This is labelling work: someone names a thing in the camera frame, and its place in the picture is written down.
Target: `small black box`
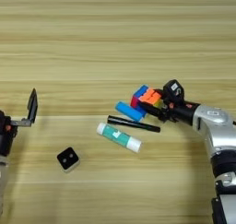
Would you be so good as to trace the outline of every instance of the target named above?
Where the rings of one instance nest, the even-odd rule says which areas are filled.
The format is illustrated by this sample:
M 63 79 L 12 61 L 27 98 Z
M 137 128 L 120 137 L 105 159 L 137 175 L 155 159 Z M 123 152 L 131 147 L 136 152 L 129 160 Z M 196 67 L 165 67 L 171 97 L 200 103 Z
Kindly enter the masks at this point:
M 71 147 L 68 147 L 62 153 L 58 154 L 57 159 L 65 171 L 68 171 L 73 165 L 79 162 L 78 155 Z

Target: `glue stick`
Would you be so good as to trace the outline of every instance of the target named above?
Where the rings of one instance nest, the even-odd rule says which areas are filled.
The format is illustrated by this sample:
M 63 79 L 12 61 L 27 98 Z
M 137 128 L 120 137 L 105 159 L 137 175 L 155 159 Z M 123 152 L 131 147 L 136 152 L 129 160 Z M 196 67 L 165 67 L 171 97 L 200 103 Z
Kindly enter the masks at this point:
M 122 147 L 126 147 L 135 153 L 138 153 L 142 143 L 140 140 L 135 139 L 126 133 L 120 132 L 108 124 L 99 124 L 97 132 L 99 135 L 105 136 L 113 142 L 121 145 Z

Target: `wooden table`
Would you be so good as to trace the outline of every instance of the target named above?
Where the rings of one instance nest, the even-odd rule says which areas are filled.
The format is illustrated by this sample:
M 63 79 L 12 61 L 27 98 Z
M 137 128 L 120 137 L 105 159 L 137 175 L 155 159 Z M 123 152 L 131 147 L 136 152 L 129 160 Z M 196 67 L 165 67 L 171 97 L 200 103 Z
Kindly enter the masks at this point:
M 208 224 L 214 180 L 202 139 L 184 124 L 160 134 L 120 127 L 139 154 L 97 136 L 142 84 L 177 78 L 188 100 L 236 116 L 236 0 L 0 0 L 0 103 L 39 117 L 20 129 L 3 224 Z M 56 156 L 73 147 L 65 174 Z

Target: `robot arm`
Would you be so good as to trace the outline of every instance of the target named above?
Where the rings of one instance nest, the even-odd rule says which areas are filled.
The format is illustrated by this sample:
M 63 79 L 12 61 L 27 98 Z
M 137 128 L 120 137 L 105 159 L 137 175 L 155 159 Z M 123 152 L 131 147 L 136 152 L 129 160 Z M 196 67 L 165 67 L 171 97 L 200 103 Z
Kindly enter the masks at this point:
M 140 102 L 148 113 L 161 121 L 183 121 L 203 137 L 215 175 L 217 198 L 212 200 L 214 224 L 236 223 L 236 130 L 235 122 L 221 109 L 184 100 L 177 80 L 157 89 L 163 99 L 161 109 Z
M 18 127 L 29 127 L 34 124 L 38 110 L 37 93 L 34 89 L 29 97 L 28 118 L 21 121 L 12 121 L 0 111 L 0 216 L 3 213 L 4 190 L 7 184 L 8 163 L 7 156 L 10 153 L 13 139 L 17 136 Z

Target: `black marker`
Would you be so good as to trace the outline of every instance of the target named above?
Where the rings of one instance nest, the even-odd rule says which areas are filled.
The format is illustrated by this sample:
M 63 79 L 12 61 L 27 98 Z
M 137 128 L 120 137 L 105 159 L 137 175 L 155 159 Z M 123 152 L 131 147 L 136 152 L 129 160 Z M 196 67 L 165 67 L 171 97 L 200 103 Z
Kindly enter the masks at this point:
M 120 118 L 120 117 L 113 117 L 113 116 L 109 116 L 107 119 L 107 123 L 108 124 L 120 124 L 120 125 L 126 125 L 126 126 L 130 126 L 130 127 L 134 127 L 134 128 L 140 128 L 140 129 L 144 129 L 147 131 L 151 131 L 151 132 L 160 132 L 160 128 L 158 126 L 155 125 L 151 125 L 151 124 L 142 124 L 142 123 L 138 123 L 138 122 L 133 122 L 124 118 Z

